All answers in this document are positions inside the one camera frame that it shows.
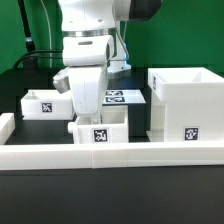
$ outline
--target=white box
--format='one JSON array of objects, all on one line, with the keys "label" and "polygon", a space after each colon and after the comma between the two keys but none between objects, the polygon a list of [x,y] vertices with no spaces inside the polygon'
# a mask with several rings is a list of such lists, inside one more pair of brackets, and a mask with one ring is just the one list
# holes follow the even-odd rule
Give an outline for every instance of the white box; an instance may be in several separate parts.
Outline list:
[{"label": "white box", "polygon": [[224,79],[205,68],[149,69],[151,141],[224,139]]},{"label": "white box", "polygon": [[71,92],[29,90],[21,100],[24,120],[72,120],[74,109]]},{"label": "white box", "polygon": [[128,142],[128,107],[104,106],[101,115],[102,124],[93,125],[86,117],[77,117],[75,122],[69,123],[75,144]]}]

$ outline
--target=white bin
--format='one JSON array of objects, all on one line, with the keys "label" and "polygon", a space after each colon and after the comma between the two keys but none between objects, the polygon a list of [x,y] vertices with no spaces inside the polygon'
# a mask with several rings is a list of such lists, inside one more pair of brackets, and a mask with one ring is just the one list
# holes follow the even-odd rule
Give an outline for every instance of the white bin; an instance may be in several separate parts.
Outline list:
[{"label": "white bin", "polygon": [[148,70],[151,141],[224,140],[224,79],[205,68]]},{"label": "white bin", "polygon": [[72,120],[74,109],[71,92],[29,90],[21,100],[24,120]]},{"label": "white bin", "polygon": [[78,117],[68,125],[75,144],[102,144],[128,142],[128,107],[104,106],[102,124],[93,125],[89,118]]}]

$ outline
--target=cable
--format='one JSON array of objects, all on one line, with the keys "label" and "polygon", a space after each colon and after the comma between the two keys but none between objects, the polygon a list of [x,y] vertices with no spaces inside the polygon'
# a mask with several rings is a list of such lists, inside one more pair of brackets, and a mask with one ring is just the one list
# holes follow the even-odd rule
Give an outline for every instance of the cable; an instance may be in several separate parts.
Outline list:
[{"label": "cable", "polygon": [[[46,20],[47,20],[47,26],[48,26],[48,32],[49,32],[49,45],[50,45],[50,50],[52,50],[52,34],[51,34],[51,24],[50,24],[50,19],[49,19],[49,15],[48,15],[48,11],[47,8],[44,4],[43,0],[40,0],[43,9],[44,9],[44,13],[46,16]],[[52,68],[52,59],[50,59],[50,68]]]},{"label": "cable", "polygon": [[122,40],[122,37],[121,37],[120,33],[118,32],[117,27],[115,28],[115,30],[116,30],[118,39],[119,39],[119,41],[120,41],[120,43],[121,43],[121,46],[123,47],[123,49],[124,49],[124,51],[125,51],[126,58],[114,59],[114,60],[111,60],[111,61],[127,61],[127,60],[129,59],[129,53],[128,53],[128,50],[127,50],[127,48],[126,48],[126,46],[125,46],[125,43],[124,43],[123,40]]},{"label": "cable", "polygon": [[17,69],[19,64],[26,58],[49,58],[49,59],[62,59],[62,57],[52,57],[52,56],[40,56],[40,55],[33,55],[36,53],[61,53],[61,50],[38,50],[33,52],[28,52],[20,57],[14,64],[13,69]]},{"label": "cable", "polygon": [[20,58],[33,55],[33,54],[40,54],[40,53],[51,53],[51,54],[62,53],[62,50],[35,50],[35,51],[27,52],[26,54],[22,55]]},{"label": "cable", "polygon": [[123,33],[123,42],[125,43],[126,33],[127,33],[128,22],[124,23],[124,33]]}]

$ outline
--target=white open box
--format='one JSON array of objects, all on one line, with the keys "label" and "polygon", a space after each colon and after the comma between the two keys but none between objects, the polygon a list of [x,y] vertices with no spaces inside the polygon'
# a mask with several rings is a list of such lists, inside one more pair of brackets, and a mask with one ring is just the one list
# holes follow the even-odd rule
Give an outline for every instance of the white open box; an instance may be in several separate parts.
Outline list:
[{"label": "white open box", "polygon": [[102,124],[93,125],[89,118],[78,117],[69,123],[75,144],[102,144],[128,142],[128,107],[104,106],[101,111]]},{"label": "white open box", "polygon": [[74,109],[71,92],[29,90],[21,100],[24,120],[72,120]]},{"label": "white open box", "polygon": [[224,79],[205,68],[149,69],[151,141],[223,140]]}]

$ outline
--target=white platform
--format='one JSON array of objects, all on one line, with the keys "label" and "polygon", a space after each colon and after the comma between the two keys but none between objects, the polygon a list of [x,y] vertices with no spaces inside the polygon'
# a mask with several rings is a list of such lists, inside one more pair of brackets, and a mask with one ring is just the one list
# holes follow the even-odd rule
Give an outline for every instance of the white platform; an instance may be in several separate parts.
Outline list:
[{"label": "white platform", "polygon": [[224,165],[224,142],[0,146],[0,170]]},{"label": "white platform", "polygon": [[205,68],[149,69],[151,141],[224,139],[224,79]]}]

